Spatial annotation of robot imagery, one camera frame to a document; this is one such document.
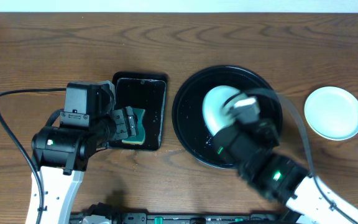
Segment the green yellow sponge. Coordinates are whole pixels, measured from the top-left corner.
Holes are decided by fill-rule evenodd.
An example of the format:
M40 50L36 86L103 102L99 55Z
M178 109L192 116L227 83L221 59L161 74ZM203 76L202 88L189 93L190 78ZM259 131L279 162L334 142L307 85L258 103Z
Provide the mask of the green yellow sponge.
M145 114L144 109L133 109L135 120L136 120L136 128L137 134L135 136L131 136L127 139L123 139L123 144L131 144L131 145L142 145L145 142L145 128L143 125L143 118Z

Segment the light blue plate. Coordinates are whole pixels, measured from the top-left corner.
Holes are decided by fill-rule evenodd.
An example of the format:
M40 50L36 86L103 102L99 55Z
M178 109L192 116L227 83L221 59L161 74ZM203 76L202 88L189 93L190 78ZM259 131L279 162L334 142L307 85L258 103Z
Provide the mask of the light blue plate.
M324 86L307 97L304 115L323 138L344 141L358 134L358 99L343 88Z
M205 95L202 106L203 119L212 136L235 122L235 119L227 115L227 110L223 108L225 102L232 96L235 101L247 98L247 95L237 88L226 85L217 86Z

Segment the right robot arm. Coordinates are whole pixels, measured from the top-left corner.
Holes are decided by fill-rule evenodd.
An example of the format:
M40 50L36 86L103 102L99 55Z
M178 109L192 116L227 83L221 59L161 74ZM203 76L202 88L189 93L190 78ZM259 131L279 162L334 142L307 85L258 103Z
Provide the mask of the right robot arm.
M313 223L358 223L358 209L289 157L278 145L273 125L229 126L213 137L216 154L233 163L239 176L259 194L276 200Z

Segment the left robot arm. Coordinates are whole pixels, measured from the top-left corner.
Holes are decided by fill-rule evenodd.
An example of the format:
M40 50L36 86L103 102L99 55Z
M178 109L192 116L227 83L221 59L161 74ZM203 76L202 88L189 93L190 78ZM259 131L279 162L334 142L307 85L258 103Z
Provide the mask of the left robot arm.
M32 196L26 223L68 223L88 161L100 146L144 135L142 109L61 111L32 139Z

